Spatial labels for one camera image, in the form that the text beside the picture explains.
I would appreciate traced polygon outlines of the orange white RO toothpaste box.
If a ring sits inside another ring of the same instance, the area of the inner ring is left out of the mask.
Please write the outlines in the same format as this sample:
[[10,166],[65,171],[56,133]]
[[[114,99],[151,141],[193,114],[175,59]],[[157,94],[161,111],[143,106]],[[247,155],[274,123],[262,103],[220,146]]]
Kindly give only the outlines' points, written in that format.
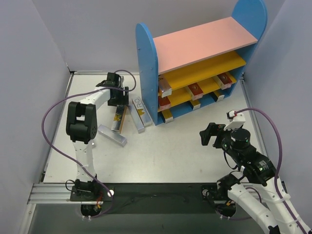
[[126,117],[127,105],[118,105],[114,115],[111,130],[117,133],[121,133],[124,120]]

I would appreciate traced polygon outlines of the silver RO box table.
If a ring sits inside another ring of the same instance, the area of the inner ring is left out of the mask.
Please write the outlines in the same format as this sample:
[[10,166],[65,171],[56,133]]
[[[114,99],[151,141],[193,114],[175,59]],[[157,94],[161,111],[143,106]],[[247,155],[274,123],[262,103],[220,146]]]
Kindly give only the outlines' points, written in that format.
[[219,102],[219,101],[222,101],[225,96],[219,91],[214,91],[212,92],[212,97],[215,102]]

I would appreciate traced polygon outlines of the red 3D toothpaste box top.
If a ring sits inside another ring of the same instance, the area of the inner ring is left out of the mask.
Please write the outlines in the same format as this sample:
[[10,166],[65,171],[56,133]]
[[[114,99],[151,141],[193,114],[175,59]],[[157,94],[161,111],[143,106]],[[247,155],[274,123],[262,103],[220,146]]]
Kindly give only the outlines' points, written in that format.
[[160,111],[170,109],[171,102],[168,97],[158,96],[158,108]]

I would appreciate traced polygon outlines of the red 3d toothpaste box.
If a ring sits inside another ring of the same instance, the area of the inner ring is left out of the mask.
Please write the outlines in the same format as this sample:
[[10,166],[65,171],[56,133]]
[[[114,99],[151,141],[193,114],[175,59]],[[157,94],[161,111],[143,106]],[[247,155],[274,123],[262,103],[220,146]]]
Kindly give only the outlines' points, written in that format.
[[187,86],[187,91],[191,95],[192,100],[197,100],[203,97],[204,93],[197,83]]
[[230,77],[226,74],[219,74],[214,78],[215,82],[218,84],[221,90],[225,90],[231,87],[232,81]]
[[171,102],[168,97],[158,96],[158,108],[160,111],[170,109]]

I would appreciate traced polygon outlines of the silver RO toothpaste box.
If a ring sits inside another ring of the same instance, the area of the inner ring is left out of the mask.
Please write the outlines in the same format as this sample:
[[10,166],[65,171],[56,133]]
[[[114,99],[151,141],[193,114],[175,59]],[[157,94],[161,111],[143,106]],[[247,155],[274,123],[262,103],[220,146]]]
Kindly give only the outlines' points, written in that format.
[[190,103],[191,103],[191,105],[192,105],[192,109],[193,109],[193,110],[197,110],[197,109],[199,109],[200,106],[201,106],[201,103],[200,103],[199,100],[190,100]]

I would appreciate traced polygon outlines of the black toothpaste box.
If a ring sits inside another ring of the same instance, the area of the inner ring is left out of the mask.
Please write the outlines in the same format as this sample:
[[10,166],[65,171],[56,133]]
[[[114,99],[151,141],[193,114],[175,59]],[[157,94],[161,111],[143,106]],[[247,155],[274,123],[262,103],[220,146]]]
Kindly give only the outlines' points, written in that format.
[[161,113],[162,113],[162,116],[164,118],[165,123],[169,123],[169,122],[172,122],[174,120],[170,109],[163,110],[163,111],[161,111]]

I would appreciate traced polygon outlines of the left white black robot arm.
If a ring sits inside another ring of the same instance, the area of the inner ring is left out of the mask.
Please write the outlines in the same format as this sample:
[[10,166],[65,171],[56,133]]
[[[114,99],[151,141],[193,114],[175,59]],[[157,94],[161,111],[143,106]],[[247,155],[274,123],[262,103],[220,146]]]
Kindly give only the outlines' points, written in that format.
[[92,94],[68,104],[66,133],[73,143],[76,160],[81,163],[74,189],[87,200],[96,199],[102,188],[96,181],[92,153],[92,141],[98,132],[97,110],[105,103],[127,107],[129,87],[124,87],[123,82],[124,78],[119,74],[108,73],[107,79],[98,83]]

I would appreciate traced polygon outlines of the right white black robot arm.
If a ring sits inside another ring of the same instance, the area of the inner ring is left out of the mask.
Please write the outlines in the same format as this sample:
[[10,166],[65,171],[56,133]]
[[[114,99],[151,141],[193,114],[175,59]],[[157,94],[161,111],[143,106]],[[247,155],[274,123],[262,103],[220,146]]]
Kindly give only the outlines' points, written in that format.
[[290,201],[270,159],[251,145],[250,132],[242,127],[226,130],[224,124],[209,123],[200,131],[201,144],[208,145],[215,137],[213,147],[229,155],[242,174],[237,178],[228,174],[216,182],[216,193],[203,190],[216,211],[224,218],[225,207],[239,205],[266,234],[310,234],[311,228],[302,220]]

